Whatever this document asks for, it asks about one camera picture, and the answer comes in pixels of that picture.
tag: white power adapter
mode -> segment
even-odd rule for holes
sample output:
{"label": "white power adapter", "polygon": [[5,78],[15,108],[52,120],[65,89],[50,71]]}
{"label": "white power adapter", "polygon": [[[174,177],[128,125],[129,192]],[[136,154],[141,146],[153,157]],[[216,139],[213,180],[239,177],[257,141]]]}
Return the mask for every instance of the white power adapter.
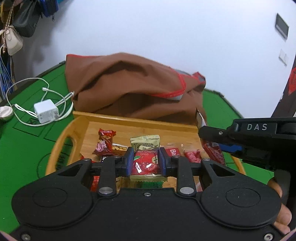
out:
{"label": "white power adapter", "polygon": [[59,109],[51,99],[35,103],[34,111],[41,124],[48,121],[57,121],[59,119]]}

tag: white round object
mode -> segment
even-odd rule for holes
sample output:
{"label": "white round object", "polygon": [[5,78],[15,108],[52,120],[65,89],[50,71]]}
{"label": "white round object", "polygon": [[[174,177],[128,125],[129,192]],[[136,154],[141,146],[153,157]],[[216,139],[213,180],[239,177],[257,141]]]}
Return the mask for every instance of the white round object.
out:
{"label": "white round object", "polygon": [[0,121],[8,121],[13,116],[13,109],[10,106],[0,107]]}

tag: finger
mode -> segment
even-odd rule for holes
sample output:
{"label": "finger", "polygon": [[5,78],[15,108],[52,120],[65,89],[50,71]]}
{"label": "finger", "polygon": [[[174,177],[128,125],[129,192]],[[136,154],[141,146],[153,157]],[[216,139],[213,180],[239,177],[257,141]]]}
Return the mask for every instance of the finger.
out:
{"label": "finger", "polygon": [[273,188],[274,190],[276,190],[278,195],[280,197],[282,197],[283,191],[282,191],[280,185],[274,180],[274,177],[268,181],[267,185],[270,186],[271,188]]}
{"label": "finger", "polygon": [[283,225],[279,222],[274,222],[274,225],[279,231],[281,231],[285,235],[290,232],[290,228],[287,225]]}
{"label": "finger", "polygon": [[288,225],[291,222],[291,219],[291,211],[285,205],[281,204],[281,210],[279,211],[276,221],[283,225]]}
{"label": "finger", "polygon": [[8,240],[8,241],[17,241],[15,240],[13,237],[11,237],[10,235],[8,235],[7,233],[4,233],[2,231],[0,231],[0,233]]}

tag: white handbag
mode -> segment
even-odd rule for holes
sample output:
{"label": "white handbag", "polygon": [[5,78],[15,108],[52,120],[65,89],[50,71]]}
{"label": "white handbag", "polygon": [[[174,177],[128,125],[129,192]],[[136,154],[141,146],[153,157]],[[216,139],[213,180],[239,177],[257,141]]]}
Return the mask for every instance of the white handbag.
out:
{"label": "white handbag", "polygon": [[23,39],[13,26],[6,29],[5,42],[9,55],[14,55],[22,48]]}

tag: chain strap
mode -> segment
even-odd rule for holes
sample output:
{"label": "chain strap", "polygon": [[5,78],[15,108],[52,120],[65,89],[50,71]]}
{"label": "chain strap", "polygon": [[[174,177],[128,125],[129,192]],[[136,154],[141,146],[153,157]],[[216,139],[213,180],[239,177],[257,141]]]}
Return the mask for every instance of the chain strap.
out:
{"label": "chain strap", "polygon": [[6,47],[6,39],[5,39],[5,37],[6,37],[6,31],[10,26],[10,21],[11,21],[11,18],[12,18],[12,13],[13,13],[14,6],[15,6],[15,1],[13,2],[12,6],[11,6],[11,9],[9,10],[7,21],[6,21],[5,28],[4,28],[4,33],[2,35],[2,41],[3,41],[3,44],[4,44],[3,53],[5,53],[5,49],[7,48]]}

